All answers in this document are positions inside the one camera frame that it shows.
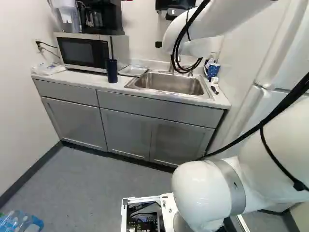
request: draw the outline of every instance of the cabinet door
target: cabinet door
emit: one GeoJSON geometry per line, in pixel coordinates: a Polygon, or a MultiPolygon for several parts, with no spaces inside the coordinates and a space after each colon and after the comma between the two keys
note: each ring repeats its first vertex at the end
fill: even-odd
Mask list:
{"type": "Polygon", "coordinates": [[[152,130],[150,161],[177,167],[203,155],[214,129],[161,119],[152,130]]]}
{"type": "Polygon", "coordinates": [[[149,160],[152,118],[101,109],[108,151],[149,160]]]}
{"type": "Polygon", "coordinates": [[[99,108],[50,98],[42,102],[62,140],[107,151],[99,108]]]}

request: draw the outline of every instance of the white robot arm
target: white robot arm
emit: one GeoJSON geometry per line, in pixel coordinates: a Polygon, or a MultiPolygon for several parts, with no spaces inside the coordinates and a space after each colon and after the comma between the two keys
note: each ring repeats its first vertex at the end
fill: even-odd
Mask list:
{"type": "MultiPolygon", "coordinates": [[[[201,57],[198,39],[223,35],[248,20],[275,0],[212,0],[182,39],[180,53],[201,57]]],[[[196,9],[189,12],[189,18],[196,9]]],[[[186,12],[169,26],[163,48],[173,50],[186,24],[186,12]]],[[[211,43],[205,39],[204,46],[211,43]]],[[[309,189],[296,190],[295,180],[309,186],[309,99],[294,104],[264,126],[264,137],[255,132],[244,141],[240,153],[228,159],[193,161],[179,166],[172,177],[177,217],[195,232],[216,231],[223,218],[256,211],[277,203],[309,200],[309,189]],[[279,164],[267,151],[276,154],[279,164]],[[288,170],[282,171],[280,165],[288,170]]],[[[175,232],[190,231],[174,224],[175,232]]]]}
{"type": "MultiPolygon", "coordinates": [[[[264,126],[268,146],[289,173],[309,186],[309,99],[302,100],[264,126]]],[[[278,203],[309,201],[271,159],[257,131],[237,156],[193,161],[172,177],[181,217],[195,232],[216,231],[223,218],[278,203]]]]}
{"type": "MultiPolygon", "coordinates": [[[[189,28],[189,41],[182,39],[180,53],[194,57],[207,55],[211,48],[210,37],[224,35],[253,17],[276,0],[211,0],[189,28]]],[[[190,18],[196,8],[189,11],[190,18]]],[[[172,53],[176,38],[186,24],[187,12],[174,19],[163,38],[163,49],[172,53]]]]}

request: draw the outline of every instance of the plastic bottle pack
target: plastic bottle pack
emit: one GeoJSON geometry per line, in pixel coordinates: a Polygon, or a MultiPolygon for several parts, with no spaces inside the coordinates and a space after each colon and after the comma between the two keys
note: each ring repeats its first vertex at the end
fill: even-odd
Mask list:
{"type": "Polygon", "coordinates": [[[42,220],[21,210],[12,210],[0,217],[0,232],[39,232],[43,227],[42,220]]]}

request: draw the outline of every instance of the gray carpet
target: gray carpet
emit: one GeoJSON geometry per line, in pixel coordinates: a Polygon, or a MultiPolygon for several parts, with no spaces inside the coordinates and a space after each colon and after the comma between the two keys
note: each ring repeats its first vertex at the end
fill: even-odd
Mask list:
{"type": "Polygon", "coordinates": [[[171,174],[62,148],[1,209],[21,209],[44,232],[120,232],[121,199],[170,192],[171,174]]]}

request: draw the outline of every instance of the microwave door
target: microwave door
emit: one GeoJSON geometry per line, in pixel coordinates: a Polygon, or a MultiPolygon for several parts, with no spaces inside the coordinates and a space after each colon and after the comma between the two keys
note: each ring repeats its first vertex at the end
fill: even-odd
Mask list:
{"type": "Polygon", "coordinates": [[[67,67],[106,69],[105,61],[110,57],[107,41],[65,37],[57,37],[57,40],[63,63],[67,67]]]}

